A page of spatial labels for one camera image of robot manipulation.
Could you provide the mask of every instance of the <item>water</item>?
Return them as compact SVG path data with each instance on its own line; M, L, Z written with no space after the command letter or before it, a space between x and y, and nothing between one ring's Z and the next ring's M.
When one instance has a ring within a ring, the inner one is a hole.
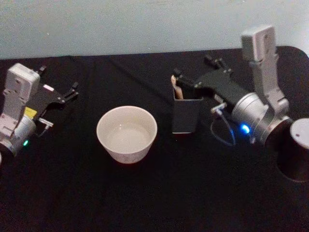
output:
M139 124L121 124L107 135L107 146L119 153L133 153L144 149L150 142L148 131Z

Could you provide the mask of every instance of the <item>yellow label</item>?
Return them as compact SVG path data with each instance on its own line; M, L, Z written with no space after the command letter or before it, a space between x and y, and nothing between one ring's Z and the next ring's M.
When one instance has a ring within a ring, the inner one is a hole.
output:
M29 118L33 119L37 112L35 110L32 110L31 108L26 107L24 114L27 115Z

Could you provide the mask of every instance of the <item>white ceramic bowl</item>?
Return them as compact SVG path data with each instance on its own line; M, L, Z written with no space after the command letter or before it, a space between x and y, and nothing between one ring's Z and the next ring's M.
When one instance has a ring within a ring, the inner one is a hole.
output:
M97 125L98 140L120 163L136 163L144 158L156 134L155 118L136 106L114 108L104 114Z

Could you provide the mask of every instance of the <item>blue led light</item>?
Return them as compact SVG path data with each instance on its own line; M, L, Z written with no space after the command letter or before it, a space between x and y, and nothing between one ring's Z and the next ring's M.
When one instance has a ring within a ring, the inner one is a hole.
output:
M244 134L249 134L250 133L250 128L246 124L241 124L240 129Z

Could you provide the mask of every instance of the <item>green led light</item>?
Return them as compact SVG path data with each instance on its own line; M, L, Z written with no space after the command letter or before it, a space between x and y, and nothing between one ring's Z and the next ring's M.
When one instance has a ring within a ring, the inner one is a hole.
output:
M27 146L28 143L29 143L29 140L24 141L24 146Z

